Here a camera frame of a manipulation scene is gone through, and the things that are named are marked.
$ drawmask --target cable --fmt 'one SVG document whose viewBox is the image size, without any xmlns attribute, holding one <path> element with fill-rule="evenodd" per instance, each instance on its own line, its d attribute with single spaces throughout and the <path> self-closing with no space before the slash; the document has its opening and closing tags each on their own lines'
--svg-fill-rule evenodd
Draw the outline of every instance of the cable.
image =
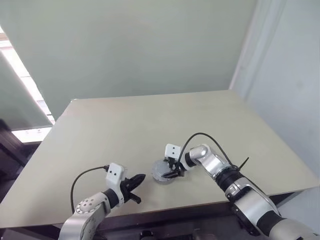
<svg viewBox="0 0 320 240">
<path fill-rule="evenodd" d="M 233 163 L 230 161 L 229 157 L 227 156 L 227 154 L 225 153 L 225 151 L 222 149 L 222 147 L 220 146 L 220 144 L 209 134 L 206 134 L 204 132 L 197 132 L 195 134 L 193 134 L 191 137 L 188 138 L 188 140 L 185 142 L 184 146 L 182 147 L 182 150 L 180 152 L 179 158 L 178 158 L 178 162 L 176 163 L 176 167 L 175 167 L 175 171 L 179 170 L 179 165 L 180 165 L 180 161 L 181 161 L 181 157 L 186 149 L 186 146 L 188 145 L 188 143 L 190 142 L 191 139 L 193 139 L 195 136 L 197 135 L 204 135 L 206 137 L 208 137 L 209 139 L 211 139 L 216 145 L 217 147 L 220 149 L 220 151 L 222 152 L 224 158 L 228 161 L 228 163 L 233 167 L 233 168 L 238 168 L 236 165 L 233 165 Z"/>
<path fill-rule="evenodd" d="M 80 173 L 73 181 L 72 186 L 71 186 L 71 190 L 70 190 L 70 202 L 71 202 L 71 210 L 72 210 L 72 214 L 75 213 L 75 206 L 74 206 L 74 188 L 76 185 L 77 180 L 85 173 L 93 171 L 93 170 L 97 170 L 97 169 L 104 169 L 106 171 L 108 171 L 109 169 L 109 165 L 106 166 L 98 166 L 98 167 L 94 167 L 94 168 L 90 168 L 86 171 L 83 171 L 82 173 Z"/>
</svg>

